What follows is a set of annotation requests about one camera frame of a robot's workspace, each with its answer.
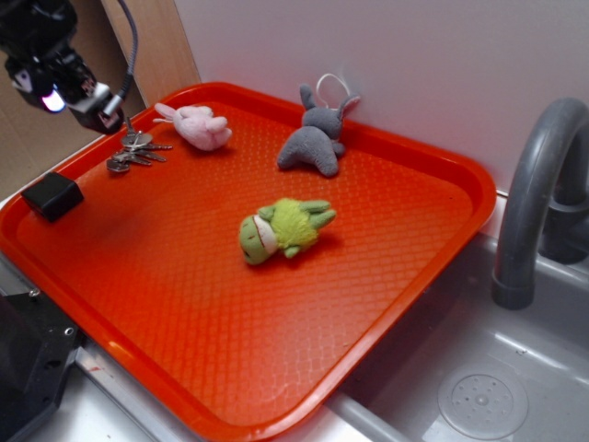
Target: sink drain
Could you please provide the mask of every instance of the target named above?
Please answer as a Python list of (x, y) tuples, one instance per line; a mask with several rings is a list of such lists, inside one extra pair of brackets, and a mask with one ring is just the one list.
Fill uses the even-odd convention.
[(511, 373), (496, 366), (462, 366), (438, 391), (445, 420), (456, 431), (480, 440), (509, 436), (527, 416), (527, 396)]

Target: gray plush toy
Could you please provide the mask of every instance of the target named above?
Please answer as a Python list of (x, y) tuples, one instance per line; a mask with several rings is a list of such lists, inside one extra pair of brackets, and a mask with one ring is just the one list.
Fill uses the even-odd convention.
[(300, 163), (317, 167), (326, 177), (338, 173), (338, 158), (345, 147), (338, 141), (343, 127), (343, 117), (360, 101), (350, 95), (339, 108), (318, 108), (310, 85), (301, 85), (301, 100), (306, 109), (303, 127), (297, 129), (283, 146), (278, 156), (278, 167), (289, 169)]

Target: black box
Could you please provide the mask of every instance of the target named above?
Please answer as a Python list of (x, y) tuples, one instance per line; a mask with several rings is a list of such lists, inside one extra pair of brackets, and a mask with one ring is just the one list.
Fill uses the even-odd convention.
[(57, 172), (49, 172), (21, 193), (27, 204), (53, 222), (84, 200), (75, 183)]

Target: tray rim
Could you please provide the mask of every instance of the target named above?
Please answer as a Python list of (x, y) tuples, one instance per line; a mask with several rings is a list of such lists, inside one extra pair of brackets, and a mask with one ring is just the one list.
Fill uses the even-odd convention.
[[(302, 107), (300, 105), (227, 83), (203, 83), (196, 86), (185, 87), (168, 95), (160, 100), (160, 102), (175, 106), (175, 104), (181, 103), (187, 95), (189, 96), (190, 94), (200, 92), (213, 95), (215, 91), (218, 92), (220, 90), (224, 91), (224, 93), (229, 92), (230, 94), (233, 94), (233, 98), (248, 101), (248, 104), (253, 101), (260, 109), (270, 106), (272, 108), (272, 114), (279, 113), (282, 118), (285, 118), (294, 126), (300, 124), (300, 117), (302, 115)], [(132, 117), (133, 127), (135, 127), (136, 130), (149, 130), (150, 127), (154, 126), (151, 121), (156, 116), (157, 115), (152, 106)], [(454, 259), (454, 257), (456, 257), (456, 255), (466, 246), (468, 241), (476, 235), (479, 228), (491, 216), (492, 210), (495, 206), (496, 188), (490, 174), (481, 165), (468, 157), (354, 121), (346, 121), (344, 132), (365, 134), (384, 143), (394, 143), (399, 149), (405, 149), (405, 154), (407, 155), (411, 154), (412, 156), (419, 155), (425, 157), (435, 155), (436, 165), (444, 166), (431, 166), (431, 170), (429, 170), (429, 172), (431, 172), (430, 174), (461, 187), (471, 199), (473, 212), (468, 221), (445, 243), (433, 259), (427, 264), (424, 268), (427, 272), (421, 271), (418, 276), (405, 287), (405, 289), (398, 295), (394, 305), (389, 306), (378, 320), (372, 324), (370, 329), (363, 334), (359, 341), (351, 346), (350, 350), (339, 360), (334, 369), (330, 370), (330, 372), (319, 381), (315, 390), (311, 390), (304, 399), (291, 410), (291, 412), (270, 420), (264, 425), (230, 425), (217, 418), (203, 405), (200, 408), (197, 407), (198, 409), (196, 411), (199, 412), (199, 416), (195, 417), (194, 413), (186, 413), (185, 410), (187, 407), (194, 410), (194, 403), (195, 401), (198, 402), (198, 400), (192, 397), (187, 391), (171, 389), (169, 383), (177, 383), (174, 378), (155, 363), (151, 366), (145, 366), (143, 360), (139, 361), (136, 357), (132, 356), (133, 352), (141, 353), (141, 350), (126, 337), (117, 336), (124, 345), (113, 347), (111, 345), (111, 343), (113, 343), (111, 338), (112, 335), (118, 334), (117, 330), (107, 321), (102, 320), (102, 318), (98, 317), (100, 320), (97, 320), (97, 317), (91, 314), (95, 312), (91, 306), (88, 304), (84, 305), (84, 301), (79, 299), (79, 296), (75, 293), (68, 293), (70, 292), (68, 287), (63, 287), (58, 282), (53, 281), (53, 279), (47, 274), (47, 269), (42, 262), (38, 262), (36, 259), (31, 259), (26, 250), (22, 250), (8, 239), (10, 229), (17, 228), (16, 221), (21, 219), (22, 216), (26, 215), (30, 210), (24, 203), (20, 194), (14, 195), (5, 206), (0, 209), (0, 250), (2, 250), (8, 259), (10, 259), (27, 277), (31, 277), (31, 274), (35, 274), (35, 277), (31, 277), (31, 280), (33, 280), (34, 283), (41, 287), (45, 292), (50, 293), (50, 295), (51, 292), (56, 294), (63, 292), (64, 294), (62, 296), (58, 296), (58, 298), (54, 300), (64, 310), (66, 310), (65, 307), (67, 307), (63, 305), (65, 301), (71, 302), (71, 299), (75, 299), (75, 302), (77, 303), (77, 306), (75, 306), (77, 309), (76, 319), (79, 322), (92, 324), (91, 327), (85, 328), (85, 332), (91, 336), (91, 339), (102, 346), (134, 377), (138, 378), (142, 384), (145, 385), (145, 383), (147, 383), (150, 386), (149, 389), (152, 393), (168, 406), (173, 413), (178, 415), (179, 418), (193, 431), (201, 436), (210, 437), (212, 440), (227, 441), (260, 440), (277, 436), (291, 426), (304, 421), (322, 404), (324, 400), (327, 399), (327, 397), (343, 381), (345, 375), (349, 374), (360, 362), (362, 359), (360, 356), (365, 355), (372, 347), (374, 347), (380, 338), (382, 338), (384, 334), (395, 325), (404, 311), (406, 311), (413, 302), (419, 298), (419, 295), (415, 296), (413, 293), (416, 290), (421, 291), (423, 287), (428, 286)], [(108, 150), (109, 140), (112, 137), (120, 137), (123, 134), (124, 129), (121, 129), (114, 135), (99, 138), (97, 141), (88, 145), (52, 170), (62, 173), (64, 176), (72, 180), (77, 179), (87, 171), (88, 164), (91, 163), (96, 165), (100, 161), (104, 161), (104, 153), (105, 150)], [(461, 180), (461, 184), (456, 183), (457, 177)]]

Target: white loop string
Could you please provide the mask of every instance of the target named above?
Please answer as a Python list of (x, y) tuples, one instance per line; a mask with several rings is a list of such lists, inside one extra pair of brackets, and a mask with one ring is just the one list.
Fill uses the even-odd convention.
[(317, 93), (318, 98), (323, 101), (323, 103), (325, 104), (325, 107), (328, 108), (329, 104), (327, 103), (327, 101), (325, 99), (323, 99), (323, 97), (321, 97), (321, 85), (323, 84), (323, 80), (325, 80), (328, 77), (333, 77), (335, 78), (340, 84), (341, 86), (345, 89), (346, 91), (346, 97), (349, 97), (351, 95), (350, 90), (348, 89), (348, 86), (344, 83), (344, 81), (339, 78), (338, 76), (331, 74), (331, 73), (327, 73), (324, 74), (323, 76), (321, 76), (321, 78), (317, 81), (317, 85), (315, 86), (315, 91)]

